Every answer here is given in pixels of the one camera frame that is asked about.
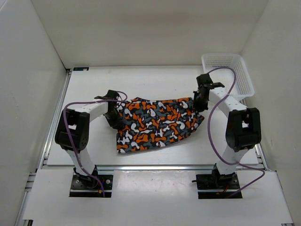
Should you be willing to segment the orange camouflage shorts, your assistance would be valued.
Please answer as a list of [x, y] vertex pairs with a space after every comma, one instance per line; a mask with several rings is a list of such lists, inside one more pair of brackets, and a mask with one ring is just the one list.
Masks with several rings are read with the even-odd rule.
[[117, 111], [124, 128], [116, 134], [117, 152], [126, 154], [166, 147], [197, 130], [205, 119], [191, 97], [147, 100], [136, 97]]

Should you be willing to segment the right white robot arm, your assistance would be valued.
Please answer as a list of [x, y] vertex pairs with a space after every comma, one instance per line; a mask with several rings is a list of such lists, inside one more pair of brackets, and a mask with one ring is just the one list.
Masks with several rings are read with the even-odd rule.
[[[212, 170], [211, 182], [216, 188], [224, 187], [232, 180], [242, 157], [261, 141], [261, 120], [257, 108], [248, 108], [229, 94], [220, 82], [213, 82], [209, 73], [197, 77], [198, 90], [194, 91], [193, 107], [198, 112], [208, 110], [208, 103], [214, 106], [207, 120], [209, 141], [219, 161]], [[211, 118], [219, 108], [227, 117], [225, 130], [226, 149], [220, 155], [211, 137]]]

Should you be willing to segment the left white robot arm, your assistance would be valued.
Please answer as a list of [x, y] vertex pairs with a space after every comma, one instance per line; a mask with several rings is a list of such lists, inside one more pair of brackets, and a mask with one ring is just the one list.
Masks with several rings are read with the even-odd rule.
[[108, 90], [105, 96], [96, 96], [88, 102], [68, 103], [61, 112], [55, 133], [55, 143], [71, 157], [75, 166], [74, 173], [88, 189], [103, 189], [97, 167], [87, 151], [90, 123], [104, 116], [110, 127], [123, 129], [122, 117], [118, 107], [126, 101], [121, 98], [121, 91]]

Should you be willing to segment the white plastic basket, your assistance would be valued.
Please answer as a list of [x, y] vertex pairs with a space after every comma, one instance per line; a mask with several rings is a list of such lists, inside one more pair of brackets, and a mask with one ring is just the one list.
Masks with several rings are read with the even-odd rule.
[[255, 94], [247, 66], [239, 54], [207, 53], [201, 57], [203, 72], [210, 73], [213, 82], [222, 83], [238, 101]]

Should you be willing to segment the blue label sticker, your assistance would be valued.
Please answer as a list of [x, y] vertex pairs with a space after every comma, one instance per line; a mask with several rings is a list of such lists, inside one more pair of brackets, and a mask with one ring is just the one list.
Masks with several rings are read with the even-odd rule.
[[89, 67], [74, 67], [73, 71], [88, 71]]

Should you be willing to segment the aluminium right rail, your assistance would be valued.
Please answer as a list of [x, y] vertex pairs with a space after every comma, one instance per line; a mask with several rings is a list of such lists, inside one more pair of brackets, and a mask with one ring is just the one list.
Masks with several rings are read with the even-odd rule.
[[261, 144], [256, 144], [253, 149], [249, 150], [240, 163], [249, 167], [270, 171]]

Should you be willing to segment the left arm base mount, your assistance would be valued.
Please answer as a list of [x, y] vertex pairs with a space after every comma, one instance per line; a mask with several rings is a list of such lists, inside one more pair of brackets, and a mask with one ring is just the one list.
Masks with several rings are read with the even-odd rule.
[[102, 187], [95, 179], [86, 179], [84, 176], [79, 176], [76, 173], [72, 175], [69, 197], [77, 198], [111, 198], [113, 175], [112, 174], [98, 174], [98, 179], [102, 183]]

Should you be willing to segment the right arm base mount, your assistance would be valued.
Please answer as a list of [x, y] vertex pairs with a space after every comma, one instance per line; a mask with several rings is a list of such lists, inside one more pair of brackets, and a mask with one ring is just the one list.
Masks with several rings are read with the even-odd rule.
[[197, 174], [191, 181], [197, 185], [198, 199], [242, 199], [237, 173], [222, 175], [214, 165], [210, 174]]

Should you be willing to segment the aluminium left rail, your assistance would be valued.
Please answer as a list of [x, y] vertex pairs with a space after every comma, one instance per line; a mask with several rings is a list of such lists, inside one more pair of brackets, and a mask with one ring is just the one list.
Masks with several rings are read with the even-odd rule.
[[49, 151], [50, 151], [51, 145], [53, 143], [56, 126], [57, 126], [57, 123], [59, 121], [59, 117], [60, 117], [60, 114], [61, 114], [61, 108], [62, 108], [63, 101], [64, 101], [64, 98], [65, 98], [65, 95], [66, 95], [66, 91], [67, 91], [67, 88], [68, 88], [68, 85], [69, 85], [71, 74], [72, 74], [72, 69], [67, 69], [66, 70], [66, 77], [64, 79], [64, 83], [63, 83], [63, 86], [61, 88], [60, 95], [59, 95], [58, 101], [57, 101], [56, 106], [55, 106], [54, 115], [52, 117], [50, 128], [49, 128], [49, 131], [48, 131], [48, 134], [47, 134], [47, 137], [46, 137], [46, 141], [45, 141], [45, 144], [42, 148], [41, 157], [38, 161], [38, 165], [37, 165], [37, 168], [36, 168], [35, 172], [30, 173], [29, 176], [28, 176], [28, 179], [27, 179], [27, 183], [26, 183], [25, 190], [24, 190], [24, 197], [23, 197], [23, 200], [22, 200], [22, 204], [21, 204], [21, 207], [20, 207], [19, 214], [18, 214], [17, 223], [15, 224], [16, 226], [31, 226], [32, 223], [33, 223], [32, 219], [24, 219], [25, 210], [26, 210], [26, 207], [27, 207], [28, 200], [30, 198], [31, 190], [32, 190], [32, 187], [33, 187], [33, 184], [34, 184], [34, 180], [35, 180], [37, 171], [43, 169], [43, 167], [47, 164]]

